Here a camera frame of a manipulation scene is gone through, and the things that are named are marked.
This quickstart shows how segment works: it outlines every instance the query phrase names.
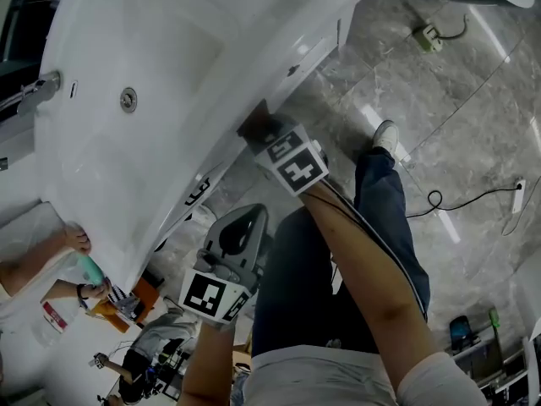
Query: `marble floor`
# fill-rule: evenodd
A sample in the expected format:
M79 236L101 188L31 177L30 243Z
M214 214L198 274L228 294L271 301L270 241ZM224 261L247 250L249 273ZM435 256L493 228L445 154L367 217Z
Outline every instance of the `marble floor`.
M411 37L424 20L455 34L464 14L468 33L447 42L442 52L423 54ZM538 41L541 2L520 9L363 0L347 44L321 63L281 112L303 123L323 145L331 176L350 195L355 158L369 147L378 124L390 118L401 131L396 170L408 212L427 210L432 189L443 193L445 206L453 206L487 189L512 186L520 176L527 180L528 198L541 176ZM418 259L431 279L429 325L441 344L449 342L451 319L466 314L475 328L487 321L492 306L500 312L504 348L522 334L512 275L541 246L540 192L506 237L504 228L517 220L511 217L509 193L449 212L452 226L436 213L410 220ZM267 206L271 231L300 206L244 152L205 204L219 217L255 202ZM169 263L187 255L203 235L184 238L182 250L167 244Z

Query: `black sticker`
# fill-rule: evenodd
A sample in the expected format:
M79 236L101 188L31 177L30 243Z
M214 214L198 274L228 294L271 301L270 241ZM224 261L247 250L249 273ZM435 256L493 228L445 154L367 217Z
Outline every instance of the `black sticker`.
M235 301L235 304L227 311L226 315L223 316L224 321L232 321L238 314L241 308L244 307L246 301L248 301L249 296L246 292L243 292L238 299Z
M316 180L323 173L323 169L309 148L306 147L293 158L284 162L278 168L278 173L286 180L286 183L293 191L299 191Z
M226 284L196 273L184 305L214 317L225 289Z
M274 162L280 161L288 152L292 151L299 147L303 141L300 137L294 133L290 132L288 135L280 138L274 145L269 147L267 151L269 152L270 160Z

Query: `overflow drain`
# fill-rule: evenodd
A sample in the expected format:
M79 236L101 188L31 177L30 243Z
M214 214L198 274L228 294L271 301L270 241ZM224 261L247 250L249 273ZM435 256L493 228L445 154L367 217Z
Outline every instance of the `overflow drain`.
M125 112L134 112L137 108L137 93L131 87L126 87L120 94L120 107Z

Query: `teal object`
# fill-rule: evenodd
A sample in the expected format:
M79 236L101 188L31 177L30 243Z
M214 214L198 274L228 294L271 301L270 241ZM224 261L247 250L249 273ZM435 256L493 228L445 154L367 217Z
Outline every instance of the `teal object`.
M100 267L92 260L89 255L79 255L79 264L83 270L88 274L89 281L95 286L103 284L105 276Z

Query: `hand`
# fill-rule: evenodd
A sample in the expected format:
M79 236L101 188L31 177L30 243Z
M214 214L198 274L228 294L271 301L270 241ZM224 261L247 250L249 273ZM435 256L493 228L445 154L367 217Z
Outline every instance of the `hand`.
M106 278L103 280L101 286L93 286L92 284L87 284L81 289L81 298L96 298L99 300L105 299L107 295L111 292L111 282Z
M98 354L96 359L100 361L101 365L105 365L107 362L109 362L109 358L105 354Z
M64 238L67 247L73 248L81 254L90 253L90 239L82 228L67 226L64 229Z

